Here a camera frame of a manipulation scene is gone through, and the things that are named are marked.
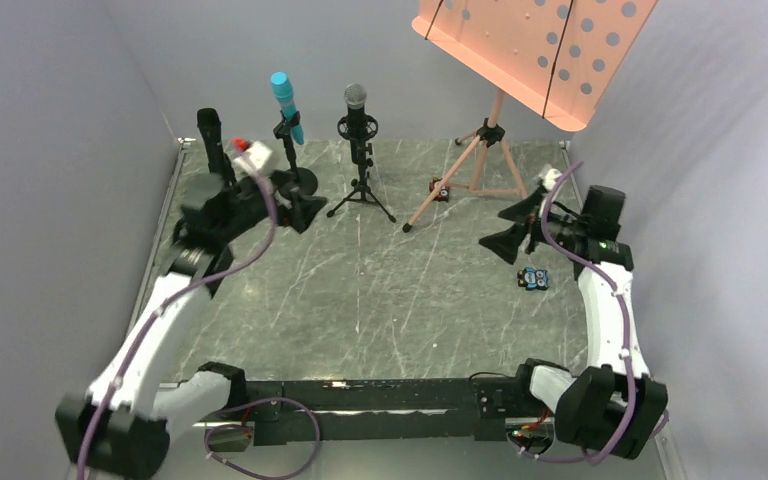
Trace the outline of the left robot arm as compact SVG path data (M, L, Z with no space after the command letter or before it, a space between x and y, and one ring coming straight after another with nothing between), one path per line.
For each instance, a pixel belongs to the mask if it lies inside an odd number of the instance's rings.
M216 361L173 390L160 385L190 324L222 281L259 260L278 228L305 232L327 203L282 171L245 176L232 186L217 174L190 181L168 257L139 319L86 392L65 395L56 408L77 478L95 470L150 479L193 424L256 405L244 370Z

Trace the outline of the black microphone silver grille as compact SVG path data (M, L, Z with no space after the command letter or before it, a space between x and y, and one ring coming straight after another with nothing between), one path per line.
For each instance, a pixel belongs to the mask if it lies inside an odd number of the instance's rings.
M346 132L354 151L361 147L368 138L365 113L366 99L367 92L360 84L350 84L344 91L344 100L347 105Z

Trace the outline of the blue microphone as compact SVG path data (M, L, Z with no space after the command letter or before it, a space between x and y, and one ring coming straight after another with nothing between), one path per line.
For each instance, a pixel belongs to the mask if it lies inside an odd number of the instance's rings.
M296 125L291 127L291 136L296 144L303 145L305 142L304 132L300 114L295 104L294 87L289 76L285 72L274 72L270 77L270 85L273 96L280 105L283 117L287 120L297 118Z

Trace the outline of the black tripod shock mount stand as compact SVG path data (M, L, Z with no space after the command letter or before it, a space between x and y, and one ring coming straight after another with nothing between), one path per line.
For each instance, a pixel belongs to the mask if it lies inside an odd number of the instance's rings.
M396 218L389 212L389 210L381 203L381 201L374 195L369 185L369 169L374 166L373 161L373 146L371 140L378 133L378 122L372 116L366 114L367 118L367 134L368 138L366 142L358 147L356 151L352 149L350 141L347 138L346 132L346 116L342 117L338 122L339 135L349 141L351 161L357 167L357 177L352 179L350 186L352 190L341 199L333 208L326 212L327 217L333 217L337 210L348 202L374 204L379 207L387 218L392 222L396 222Z

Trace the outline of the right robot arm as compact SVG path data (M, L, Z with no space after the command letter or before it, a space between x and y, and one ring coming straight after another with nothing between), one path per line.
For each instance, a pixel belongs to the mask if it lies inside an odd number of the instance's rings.
M553 414L557 439L581 448L586 460L606 454L632 460L663 421L668 390L652 378L636 336L632 251L617 239L626 196L592 186L579 212L554 213L548 193L539 187L501 210L499 218L510 227L479 243L507 263L520 249L531 253L539 244L557 248L572 262L584 305L588 360L574 375L529 359L517 380Z

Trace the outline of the black microphone orange end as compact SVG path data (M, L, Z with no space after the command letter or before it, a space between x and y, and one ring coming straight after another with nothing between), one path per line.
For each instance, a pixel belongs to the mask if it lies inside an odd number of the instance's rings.
M217 111L214 108L199 109L197 127L204 142L209 172L219 175L226 187L232 186L236 183L236 176L225 153L222 123Z

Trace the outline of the black clip desk mic stand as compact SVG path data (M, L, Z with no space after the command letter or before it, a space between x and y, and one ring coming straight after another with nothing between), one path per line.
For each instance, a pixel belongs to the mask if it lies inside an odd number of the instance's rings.
M284 153L289 163L288 175L292 182L306 195L314 195L317 192L318 178L308 168L300 168L297 165L297 154L292 138L292 131L300 125L300 113L296 112L287 117L281 114L281 121L273 128L273 135L283 143Z

